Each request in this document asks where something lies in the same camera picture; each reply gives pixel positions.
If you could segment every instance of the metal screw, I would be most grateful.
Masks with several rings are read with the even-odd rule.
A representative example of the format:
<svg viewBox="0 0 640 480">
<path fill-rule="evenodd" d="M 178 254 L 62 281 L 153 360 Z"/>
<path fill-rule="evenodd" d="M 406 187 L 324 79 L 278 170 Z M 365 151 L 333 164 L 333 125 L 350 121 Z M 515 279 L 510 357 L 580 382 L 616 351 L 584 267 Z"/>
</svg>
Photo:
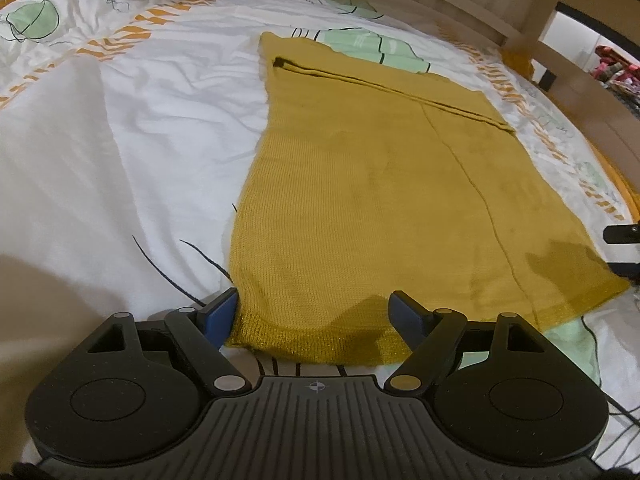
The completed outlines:
<svg viewBox="0 0 640 480">
<path fill-rule="evenodd" d="M 237 375 L 223 375 L 213 382 L 213 385 L 222 392 L 235 392 L 243 388 L 244 384 L 244 379 Z"/>
<path fill-rule="evenodd" d="M 393 389 L 400 390 L 402 392 L 417 390 L 422 386 L 420 379 L 412 375 L 396 375 L 389 381 L 389 384 Z"/>
</svg>

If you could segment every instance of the folded garment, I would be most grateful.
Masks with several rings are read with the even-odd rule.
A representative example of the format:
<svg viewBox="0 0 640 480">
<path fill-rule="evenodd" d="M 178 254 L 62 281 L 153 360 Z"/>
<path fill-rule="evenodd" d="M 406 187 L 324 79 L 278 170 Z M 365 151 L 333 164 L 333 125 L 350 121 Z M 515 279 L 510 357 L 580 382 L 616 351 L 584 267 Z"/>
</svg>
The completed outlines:
<svg viewBox="0 0 640 480">
<path fill-rule="evenodd" d="M 481 92 L 304 38 L 261 48 L 269 122 L 232 235 L 231 344 L 397 362 L 393 290 L 546 330 L 626 288 Z"/>
</svg>

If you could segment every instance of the white bed sheet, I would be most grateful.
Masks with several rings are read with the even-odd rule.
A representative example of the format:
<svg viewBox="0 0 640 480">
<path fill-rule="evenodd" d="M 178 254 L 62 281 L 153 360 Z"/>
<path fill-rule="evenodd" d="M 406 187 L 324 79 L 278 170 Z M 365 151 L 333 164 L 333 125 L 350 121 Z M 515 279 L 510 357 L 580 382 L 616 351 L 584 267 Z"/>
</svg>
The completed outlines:
<svg viewBox="0 0 640 480">
<path fill-rule="evenodd" d="M 228 260 L 234 203 L 266 126 L 257 46 L 267 30 L 314 37 L 318 30 L 363 27 L 409 43 L 432 63 L 431 72 L 484 92 L 605 259 L 640 259 L 634 246 L 602 241 L 606 225 L 629 222 L 630 215 L 581 134 L 538 90 L 503 69 L 570 163 L 553 158 L 531 118 L 505 101 L 468 52 L 439 37 L 436 14 L 416 16 L 384 2 L 374 2 L 384 16 L 368 20 L 327 0 L 193 0 L 189 10 L 167 6 L 184 0 L 48 0 L 58 15 L 54 30 L 36 38 L 53 23 L 49 4 L 42 7 L 49 22 L 18 30 L 20 12 L 26 13 L 20 9 L 42 1 L 0 10 L 0 100 L 6 97 L 0 101 L 0 447 L 8 455 L 25 437 L 26 393 L 104 317 L 129 310 L 146 319 L 188 303 L 147 263 L 133 236 L 200 300 L 230 286 L 182 240 L 223 266 Z M 117 50 L 125 45 L 132 46 Z M 481 53 L 500 65 L 496 53 Z M 601 198 L 586 195 L 580 179 Z M 596 202 L 609 202 L 615 213 Z M 597 337 L 604 390 L 635 408 L 640 310 L 633 291 L 584 320 Z M 296 373 L 296 364 L 242 349 L 225 352 L 252 380 L 258 362 L 267 374 Z M 393 369 L 344 372 L 373 372 L 383 381 Z M 340 371 L 301 365 L 300 373 Z M 630 465 L 640 469 L 638 434 L 640 428 L 612 416 L 600 464 L 636 459 Z"/>
</svg>

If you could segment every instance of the ribbed black surface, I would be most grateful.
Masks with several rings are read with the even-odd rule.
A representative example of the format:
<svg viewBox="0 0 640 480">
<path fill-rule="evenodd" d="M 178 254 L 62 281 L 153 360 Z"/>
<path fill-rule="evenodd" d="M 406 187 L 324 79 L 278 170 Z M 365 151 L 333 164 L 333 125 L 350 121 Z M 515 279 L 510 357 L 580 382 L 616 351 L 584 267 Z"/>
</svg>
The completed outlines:
<svg viewBox="0 0 640 480">
<path fill-rule="evenodd" d="M 517 468 L 476 457 L 419 400 L 388 396 L 370 377 L 265 377 L 244 397 L 212 403 L 161 456 L 119 468 L 48 459 L 42 468 L 61 480 L 588 480 L 599 472 L 586 458 Z"/>
</svg>

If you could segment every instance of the orange striped pattern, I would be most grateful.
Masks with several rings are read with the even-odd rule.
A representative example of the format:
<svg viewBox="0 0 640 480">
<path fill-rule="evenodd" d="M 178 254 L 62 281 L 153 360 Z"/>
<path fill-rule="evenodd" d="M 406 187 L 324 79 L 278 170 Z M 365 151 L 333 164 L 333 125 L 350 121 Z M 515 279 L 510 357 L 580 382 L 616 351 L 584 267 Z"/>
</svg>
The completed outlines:
<svg viewBox="0 0 640 480">
<path fill-rule="evenodd" d="M 478 72 L 480 72 L 489 80 L 498 94 L 500 94 L 502 100 L 514 104 L 519 113 L 526 117 L 529 122 L 531 122 L 531 124 L 533 125 L 534 133 L 549 150 L 551 156 L 555 160 L 558 160 L 559 162 L 562 162 L 567 166 L 572 166 L 569 163 L 569 157 L 567 157 L 558 148 L 558 146 L 553 142 L 542 124 L 540 124 L 538 119 L 529 110 L 529 105 L 527 104 L 526 99 L 511 84 L 507 75 L 503 72 L 502 66 L 498 64 L 492 64 L 485 60 L 480 51 L 466 43 L 462 43 L 461 41 L 459 41 L 453 31 L 445 25 L 439 23 L 438 28 L 440 29 L 440 35 L 444 40 L 449 41 L 449 43 L 453 44 L 455 47 L 462 50 L 463 52 L 466 52 L 469 55 L 469 59 L 476 66 Z M 615 206 L 611 205 L 609 202 L 601 200 L 603 198 L 602 195 L 597 194 L 596 190 L 591 187 L 588 182 L 580 179 L 579 183 L 585 195 L 593 199 L 594 203 L 602 208 L 605 213 L 612 215 L 616 220 L 625 220 L 625 216 L 621 214 Z"/>
<path fill-rule="evenodd" d="M 138 14 L 129 25 L 116 30 L 110 38 L 90 40 L 85 46 L 78 48 L 74 54 L 92 56 L 98 61 L 109 61 L 120 54 L 124 54 L 141 41 L 151 38 L 153 30 L 157 26 L 172 22 L 174 18 L 180 16 L 181 13 L 188 12 L 191 7 L 211 5 L 215 3 L 215 1 L 216 0 L 183 0 L 181 2 L 172 2 L 162 6 L 152 7 Z M 0 109 L 4 108 L 30 84 L 38 81 L 40 79 L 39 75 L 50 72 L 50 70 L 56 66 L 55 63 L 49 63 L 46 67 L 36 68 L 30 74 L 24 76 L 23 83 L 9 88 L 8 94 L 0 95 Z"/>
</svg>

